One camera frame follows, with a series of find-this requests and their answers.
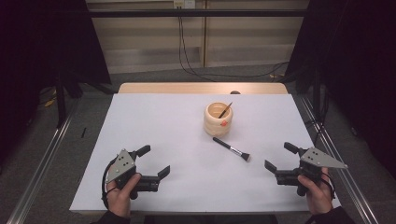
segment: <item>black cloth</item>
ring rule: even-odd
[[[119,217],[114,213],[107,211],[99,221],[92,224],[129,224],[131,219],[125,217]],[[317,224],[334,224],[334,223],[343,223],[343,224],[355,224],[355,221],[349,217],[347,212],[342,207],[337,207],[331,210],[326,214],[314,215],[309,218],[305,224],[310,224],[313,221]]]
[[[114,213],[107,211],[97,222],[92,224],[130,224],[131,219],[125,217],[119,217]]]
[[[314,215],[311,218],[309,218],[309,220],[306,221],[305,224],[310,224],[313,221],[315,221],[315,223],[317,224],[334,224],[334,223],[355,224],[355,221],[353,221],[352,218],[349,217],[347,212],[341,206],[334,208],[328,213]]]

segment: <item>power outlet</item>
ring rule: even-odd
[[[184,0],[174,0],[174,9],[184,8]]]
[[[195,9],[195,0],[184,0],[184,8]]]

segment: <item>brush handle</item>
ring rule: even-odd
[[[230,148],[231,148],[231,146],[230,146],[230,145],[228,145],[227,143],[225,143],[225,142],[223,142],[223,141],[219,140],[217,137],[213,137],[213,141],[215,141],[215,142],[219,143],[220,145],[222,145],[222,146],[224,146],[224,147],[227,147],[228,149],[230,149]]]
[[[233,104],[233,102],[231,102],[229,105],[227,105],[227,107],[225,107],[225,109],[223,110],[223,112],[220,114],[219,119],[221,119],[223,117],[223,115],[225,114],[225,112],[227,112],[227,110],[230,108],[230,106]]]
[[[214,140],[215,142],[219,143],[220,145],[222,145],[222,146],[224,146],[224,147],[227,147],[228,149],[231,150],[231,152],[235,153],[236,155],[242,156],[242,153],[243,153],[243,152],[241,152],[241,151],[239,151],[238,149],[236,149],[236,148],[234,148],[234,147],[228,145],[227,143],[225,143],[225,142],[219,140],[217,137],[213,137],[213,140]]]

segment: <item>wall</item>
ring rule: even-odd
[[[87,0],[89,9],[170,9],[173,1]],[[196,0],[196,8],[305,9],[308,0]],[[180,68],[178,18],[94,18],[110,74]],[[182,18],[192,67],[290,59],[303,18]]]

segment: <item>gray floor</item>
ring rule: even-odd
[[[268,76],[262,75],[272,70],[272,65],[234,66],[196,69],[198,74],[225,74],[231,77],[207,76],[215,81],[235,82],[270,82]],[[281,74],[285,67],[276,73]],[[123,82],[178,82],[178,81],[208,81],[183,70],[141,72],[135,74],[112,75],[113,85],[108,87],[117,90]],[[79,100],[67,99],[68,108],[77,105],[76,113],[70,120],[67,132],[59,145],[49,169],[43,174],[43,182],[39,186],[30,209],[21,219],[24,223],[89,223],[98,216],[83,216],[70,212],[79,180],[82,177],[91,156],[96,139],[102,127],[106,112],[111,103],[111,95],[105,95],[96,89],[81,85],[84,95]],[[303,120],[309,120],[304,111],[300,96],[295,94],[294,83],[287,84],[288,91],[293,94],[300,109]],[[49,98],[49,93],[42,95],[42,100]],[[29,181],[35,174],[35,169],[45,154],[55,133],[57,124],[56,104],[50,107],[40,105],[28,131],[21,137],[21,142],[15,148],[14,154],[3,165],[0,175],[0,223],[6,223],[19,199],[25,192]],[[363,139],[350,131],[350,124],[339,108],[330,101],[330,109],[326,118],[326,129],[339,150],[345,163],[349,165],[355,181],[373,209],[378,223],[394,223],[396,219],[396,181],[371,155]],[[316,132],[313,127],[307,127],[313,139]],[[338,197],[357,223],[363,223],[359,211],[343,188],[340,178],[335,175]],[[309,214],[277,214],[279,223],[304,223]],[[142,217],[136,217],[135,223]]]

